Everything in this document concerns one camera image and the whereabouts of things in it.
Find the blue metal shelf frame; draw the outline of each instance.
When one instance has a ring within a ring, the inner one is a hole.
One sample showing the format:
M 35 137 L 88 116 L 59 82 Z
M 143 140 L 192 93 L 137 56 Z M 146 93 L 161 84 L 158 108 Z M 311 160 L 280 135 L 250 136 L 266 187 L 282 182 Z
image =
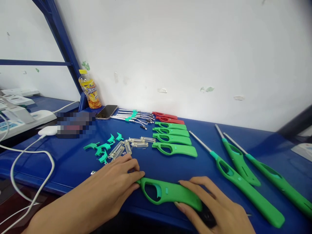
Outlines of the blue metal shelf frame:
M 62 19 L 58 13 L 57 6 L 54 0 L 32 0 L 39 10 L 45 16 L 45 19 L 51 29 L 58 48 L 65 62 L 50 62 L 50 61 L 29 61 L 29 60 L 8 60 L 0 59 L 0 65 L 28 65 L 28 66 L 67 66 L 71 77 L 81 94 L 79 109 L 83 110 L 88 107 L 86 96 L 84 95 L 78 82 L 79 64 L 76 59 L 71 42 L 69 41 L 67 32 L 63 25 Z

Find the trigger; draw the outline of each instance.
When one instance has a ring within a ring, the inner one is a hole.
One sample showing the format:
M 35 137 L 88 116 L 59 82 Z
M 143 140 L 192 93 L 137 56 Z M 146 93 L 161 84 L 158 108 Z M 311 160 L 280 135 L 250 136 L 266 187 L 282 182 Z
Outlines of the trigger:
M 157 191 L 157 198 L 162 197 L 162 188 L 158 184 L 153 184 Z

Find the cable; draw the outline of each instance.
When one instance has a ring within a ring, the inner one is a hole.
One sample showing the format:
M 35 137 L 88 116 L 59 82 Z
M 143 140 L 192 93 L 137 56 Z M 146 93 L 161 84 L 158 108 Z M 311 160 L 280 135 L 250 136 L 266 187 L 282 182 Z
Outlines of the cable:
M 0 114 L 0 117 L 3 118 L 3 120 L 6 122 L 7 124 L 7 131 L 5 133 L 5 135 L 1 138 L 0 141 L 2 141 L 6 136 L 7 134 L 9 133 L 9 123 L 7 122 L 6 118 L 4 118 L 1 114 Z M 0 147 L 4 148 L 4 149 L 8 149 L 8 150 L 12 150 L 12 151 L 18 151 L 18 152 L 21 152 L 17 158 L 14 160 L 13 164 L 12 164 L 12 167 L 11 167 L 11 171 L 10 171 L 10 178 L 11 178 L 11 182 L 12 182 L 12 185 L 13 187 L 15 188 L 15 190 L 19 193 L 19 195 L 21 195 L 24 199 L 28 200 L 31 202 L 30 206 L 28 206 L 28 210 L 27 212 L 21 217 L 19 218 L 17 221 L 15 221 L 11 226 L 9 226 L 6 230 L 4 230 L 1 234 L 4 234 L 6 233 L 8 230 L 10 230 L 14 225 L 16 225 L 19 221 L 21 221 L 24 217 L 26 217 L 26 215 L 30 212 L 31 208 L 36 204 L 39 204 L 36 202 L 38 196 L 39 196 L 39 193 L 41 192 L 41 190 L 43 189 L 43 187 L 45 186 L 45 184 L 47 183 L 48 179 L 50 178 L 50 176 L 52 175 L 53 173 L 53 170 L 54 170 L 54 167 L 55 167 L 55 164 L 54 164 L 54 161 L 53 161 L 53 158 L 52 156 L 50 155 L 49 152 L 47 151 L 27 151 L 27 149 L 29 147 L 31 147 L 33 144 L 35 144 L 36 142 L 38 142 L 39 140 L 41 140 L 42 138 L 44 138 L 46 135 L 42 135 L 41 137 L 39 137 L 36 141 L 34 141 L 32 144 L 30 144 L 28 147 L 26 147 L 26 149 L 24 150 L 17 150 L 17 149 L 12 149 L 12 148 L 9 148 L 9 147 L 5 147 L 5 146 L 2 146 L 0 145 Z M 26 197 L 20 190 L 19 188 L 16 186 L 16 183 L 14 181 L 14 166 L 17 162 L 17 160 L 21 157 L 21 155 L 24 153 L 24 152 L 27 152 L 27 153 L 46 153 L 47 156 L 49 157 L 50 161 L 51 161 L 51 170 L 50 170 L 50 173 L 48 174 L 48 176 L 46 177 L 46 179 L 44 180 L 44 182 L 42 183 L 42 185 L 40 186 L 40 188 L 38 189 L 35 197 L 33 200 L 31 200 L 30 198 Z
M 77 102 L 79 102 L 79 101 L 72 102 L 72 103 L 70 103 L 70 104 L 68 104 L 68 105 L 66 105 L 66 106 L 64 106 L 64 107 L 62 107 L 61 109 L 58 109 L 57 111 L 53 111 L 52 113 L 55 114 L 56 112 L 59 112 L 59 111 L 65 109 L 66 107 L 70 106 L 71 104 L 74 104 L 74 103 L 77 103 Z
M 6 218 L 5 220 L 3 220 L 3 221 L 0 223 L 0 225 L 3 224 L 5 221 L 7 221 L 9 218 L 13 217 L 14 215 L 18 214 L 19 212 L 21 212 L 21 211 L 23 211 L 23 210 L 25 210 L 25 209 L 27 209 L 27 208 L 29 208 L 29 207 L 30 207 L 30 205 L 24 207 L 23 209 L 21 209 L 21 210 L 19 210 L 19 211 L 17 211 L 17 212 L 15 212 L 15 213 L 12 214 L 10 217 L 8 217 L 8 218 Z

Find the charging cable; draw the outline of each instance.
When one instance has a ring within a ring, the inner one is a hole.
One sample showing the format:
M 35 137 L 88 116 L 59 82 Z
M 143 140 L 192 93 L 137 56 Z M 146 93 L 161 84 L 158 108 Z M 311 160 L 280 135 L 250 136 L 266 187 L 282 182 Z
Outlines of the charging cable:
M 66 107 L 68 107 L 68 106 L 70 106 L 70 105 L 72 105 L 72 104 L 74 104 L 74 103 L 77 103 L 77 102 L 78 102 L 78 101 L 72 102 L 72 103 L 70 103 L 70 104 L 68 104 L 68 105 L 66 105 L 66 106 L 64 106 L 64 107 L 62 107 L 61 109 L 59 109 L 59 110 L 57 110 L 57 111 L 54 111 L 53 113 L 59 112 L 59 111 L 63 110 L 64 108 L 66 108 Z M 0 117 L 1 117 L 1 118 L 5 121 L 5 123 L 7 124 L 7 130 L 6 130 L 6 133 L 4 134 L 4 136 L 0 139 L 0 142 L 1 142 L 1 141 L 8 135 L 8 133 L 9 133 L 9 131 L 10 131 L 10 126 L 9 126 L 8 121 L 6 120 L 6 118 L 5 118 L 3 115 L 0 114 Z M 31 143 L 31 144 L 30 144 L 28 147 L 26 147 L 26 149 L 24 149 L 24 150 L 12 149 L 12 148 L 9 148 L 9 147 L 0 145 L 1 148 L 4 148 L 4 149 L 6 149 L 6 150 L 8 149 L 8 150 L 11 150 L 11 151 L 20 152 L 20 154 L 16 157 L 16 159 L 14 160 L 14 162 L 13 162 L 13 164 L 12 164 L 12 166 L 11 166 L 11 170 L 10 170 L 10 179 L 11 179 L 12 185 L 13 185 L 14 189 L 16 190 L 16 192 L 17 192 L 19 195 L 21 195 L 24 199 L 26 199 L 26 200 L 28 200 L 28 201 L 31 202 L 31 204 L 30 204 L 29 206 L 27 206 L 27 207 L 25 207 L 25 208 L 19 210 L 18 212 L 14 213 L 13 215 L 11 215 L 10 217 L 8 217 L 7 219 L 5 219 L 4 221 L 2 221 L 2 222 L 0 223 L 0 225 L 3 224 L 5 221 L 7 221 L 8 219 L 10 219 L 11 217 L 13 217 L 14 215 L 16 215 L 17 213 L 19 213 L 19 212 L 21 212 L 21 211 L 23 211 L 23 210 L 25 210 L 25 209 L 28 208 L 28 210 L 26 211 L 26 213 L 25 213 L 21 218 L 19 218 L 17 221 L 15 221 L 11 226 L 9 226 L 9 227 L 8 227 L 6 230 L 4 230 L 1 234 L 5 234 L 8 230 L 10 230 L 13 226 L 15 226 L 19 221 L 21 221 L 23 218 L 25 218 L 25 217 L 28 215 L 28 213 L 30 212 L 31 208 L 32 208 L 34 205 L 38 205 L 38 204 L 39 204 L 38 202 L 36 202 L 36 200 L 37 200 L 37 198 L 38 198 L 38 196 L 39 196 L 41 190 L 43 189 L 43 187 L 45 186 L 45 184 L 46 184 L 47 181 L 49 180 L 50 176 L 52 175 L 53 170 L 54 170 L 54 167 L 55 167 L 55 163 L 54 163 L 54 160 L 53 160 L 51 154 L 50 154 L 48 151 L 45 151 L 45 150 L 43 150 L 43 151 L 27 151 L 27 149 L 30 148 L 30 147 L 31 147 L 32 145 L 34 145 L 35 143 L 37 143 L 37 142 L 38 142 L 39 140 L 41 140 L 42 138 L 46 137 L 47 135 L 45 134 L 45 132 L 47 132 L 48 135 L 55 135 L 55 134 L 57 133 L 57 131 L 54 131 L 54 129 L 55 129 L 54 127 L 56 127 L 56 126 L 48 126 L 48 127 L 46 127 L 46 128 L 49 128 L 48 131 L 44 131 L 45 128 L 43 128 L 42 130 L 40 130 L 40 131 L 39 131 L 39 134 L 41 135 L 41 137 L 39 137 L 36 141 L 34 141 L 33 143 Z M 23 194 L 23 193 L 20 191 L 20 189 L 17 187 L 17 185 L 16 185 L 16 183 L 15 183 L 15 180 L 14 180 L 14 167 L 15 167 L 15 164 L 16 164 L 17 160 L 18 160 L 18 159 L 22 156 L 22 154 L 25 153 L 25 152 L 26 152 L 26 153 L 45 153 L 45 154 L 49 157 L 49 159 L 50 159 L 50 161 L 51 161 L 51 165 L 52 165 L 52 166 L 51 166 L 50 173 L 48 174 L 48 176 L 46 177 L 46 179 L 44 180 L 44 182 L 42 183 L 42 185 L 41 185 L 40 188 L 38 189 L 38 191 L 37 191 L 37 193 L 36 193 L 36 195 L 35 195 L 35 197 L 34 197 L 33 200 L 30 199 L 30 198 L 28 198 L 27 196 L 25 196 L 25 194 Z

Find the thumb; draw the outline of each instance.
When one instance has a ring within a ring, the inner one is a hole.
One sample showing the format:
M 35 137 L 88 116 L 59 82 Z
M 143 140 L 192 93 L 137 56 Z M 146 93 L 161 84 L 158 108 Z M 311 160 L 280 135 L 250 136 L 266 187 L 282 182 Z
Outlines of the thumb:
M 212 234 L 212 231 L 204 224 L 198 214 L 193 210 L 192 207 L 184 204 L 178 203 L 175 201 L 176 207 L 186 215 L 186 217 L 191 221 L 194 227 L 197 229 L 199 233 L 208 233 Z

